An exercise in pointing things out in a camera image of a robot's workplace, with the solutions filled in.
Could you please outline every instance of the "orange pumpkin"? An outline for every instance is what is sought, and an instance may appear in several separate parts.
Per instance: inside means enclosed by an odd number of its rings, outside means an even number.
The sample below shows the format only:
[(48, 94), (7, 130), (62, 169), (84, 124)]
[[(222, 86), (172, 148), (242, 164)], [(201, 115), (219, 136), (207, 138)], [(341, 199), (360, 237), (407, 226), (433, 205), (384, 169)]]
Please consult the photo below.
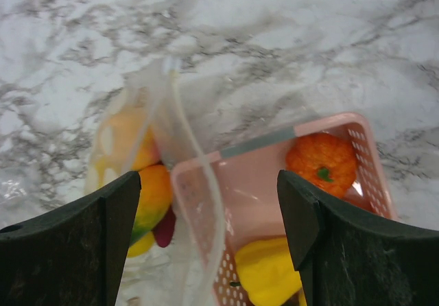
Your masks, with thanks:
[(344, 197), (357, 176), (351, 143), (323, 132), (297, 138), (285, 162), (287, 170), (337, 198)]

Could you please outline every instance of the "yellow fruit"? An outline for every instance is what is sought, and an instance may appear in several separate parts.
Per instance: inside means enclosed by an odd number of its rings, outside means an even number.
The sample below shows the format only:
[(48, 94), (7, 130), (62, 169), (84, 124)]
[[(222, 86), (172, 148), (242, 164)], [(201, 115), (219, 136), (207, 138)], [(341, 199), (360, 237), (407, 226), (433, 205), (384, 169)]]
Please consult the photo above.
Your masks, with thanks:
[(149, 232), (147, 235), (144, 235), (138, 242), (134, 243), (129, 249), (128, 249), (128, 258), (133, 258), (140, 256), (144, 253), (146, 253), (156, 242), (154, 239), (154, 234), (152, 232)]
[(164, 165), (146, 167), (139, 174), (142, 190), (132, 228), (132, 244), (163, 219), (172, 202), (171, 177)]
[[(124, 163), (131, 155), (145, 120), (142, 108), (129, 108), (109, 117), (99, 128), (97, 146), (112, 162)], [(139, 171), (160, 161), (152, 131), (140, 143), (131, 169)]]
[(305, 298), (305, 293), (303, 290), (299, 292), (299, 306), (307, 306), (307, 300)]
[(120, 176), (121, 166), (101, 156), (88, 167), (85, 192), (92, 193)]

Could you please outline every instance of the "marble countertop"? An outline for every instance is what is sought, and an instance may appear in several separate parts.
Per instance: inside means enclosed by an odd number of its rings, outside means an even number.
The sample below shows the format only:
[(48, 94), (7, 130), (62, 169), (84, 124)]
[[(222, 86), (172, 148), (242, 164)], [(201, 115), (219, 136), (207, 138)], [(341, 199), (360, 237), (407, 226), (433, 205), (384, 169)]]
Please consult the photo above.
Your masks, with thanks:
[(354, 110), (401, 220), (439, 229), (438, 13), (439, 0), (0, 0), (0, 167), (33, 170), (45, 211), (79, 198), (111, 97), (177, 54), (205, 148)]

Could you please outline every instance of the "clear plastic bag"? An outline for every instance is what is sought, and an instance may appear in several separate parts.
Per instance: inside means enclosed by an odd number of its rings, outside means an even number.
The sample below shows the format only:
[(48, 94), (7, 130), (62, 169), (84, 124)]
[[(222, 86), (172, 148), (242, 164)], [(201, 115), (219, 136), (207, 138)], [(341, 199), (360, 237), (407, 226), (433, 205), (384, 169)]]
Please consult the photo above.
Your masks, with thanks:
[(35, 198), (39, 184), (32, 166), (0, 169), (0, 229), (45, 212)]
[[(157, 60), (137, 81), (131, 81), (131, 85), (109, 104), (93, 142), (86, 193), (129, 169), (141, 167), (136, 162), (137, 155), (149, 131), (153, 132), (161, 161), (169, 170), (188, 160), (200, 165), (199, 170), (185, 177), (184, 183), (190, 189), (188, 196), (174, 200), (177, 220), (173, 242), (166, 249), (154, 246), (144, 255), (127, 259), (118, 305), (204, 306), (221, 261), (224, 210), (215, 175), (189, 127), (180, 102), (176, 84), (178, 65), (179, 60), (173, 58)], [(118, 121), (120, 114), (126, 112), (130, 113), (127, 116), (130, 119)], [(153, 148), (151, 146), (145, 156), (152, 154)], [(184, 216), (187, 207), (202, 207), (203, 214), (211, 219), (200, 222), (208, 225), (206, 231), (211, 241), (208, 252), (204, 250), (203, 255), (191, 236), (188, 218)]]

